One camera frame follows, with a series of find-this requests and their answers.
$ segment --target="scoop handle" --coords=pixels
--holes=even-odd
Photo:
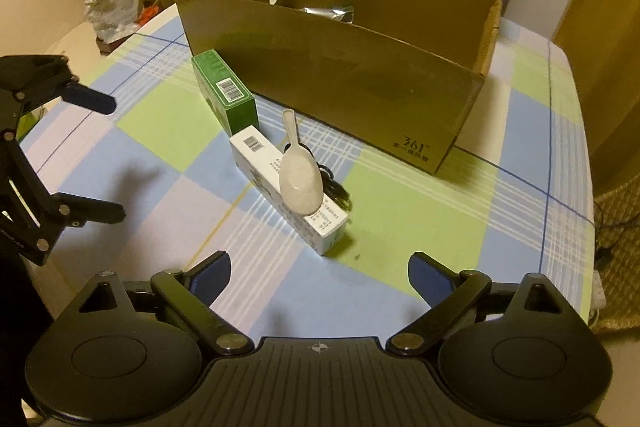
[[[287,137],[289,138],[289,143],[291,146],[300,146],[298,142],[298,125],[296,124],[296,114],[293,109],[285,109],[282,112],[282,123],[284,124],[284,129],[287,132]]]

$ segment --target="open cardboard box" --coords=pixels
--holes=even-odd
[[[427,172],[484,83],[500,0],[176,0],[193,51],[252,91]],[[300,11],[353,6],[353,25]]]

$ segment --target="round pad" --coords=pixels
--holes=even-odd
[[[566,355],[562,347],[545,339],[519,337],[495,346],[494,362],[512,377],[539,380],[560,373],[566,365]]]
[[[146,359],[145,346],[129,337],[107,335],[82,343],[71,362],[83,375],[118,378],[133,373]]]
[[[25,368],[49,415],[73,423],[130,423],[172,406],[194,386],[202,356],[169,324],[87,314],[64,333],[47,331]]]
[[[609,357],[586,325],[547,313],[463,328],[442,344],[438,367],[454,395],[501,423],[584,413],[610,377]]]

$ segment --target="ridged black surface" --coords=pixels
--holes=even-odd
[[[326,349],[318,353],[319,344]],[[427,367],[374,339],[265,339],[213,364],[200,387],[144,427],[495,427],[451,401]],[[574,427],[597,427],[584,419]]]

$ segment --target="white plastic scoop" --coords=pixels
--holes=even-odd
[[[296,114],[292,109],[282,112],[282,122],[291,147],[280,162],[280,195],[293,212],[301,216],[314,214],[322,205],[322,176],[311,153],[298,142]]]

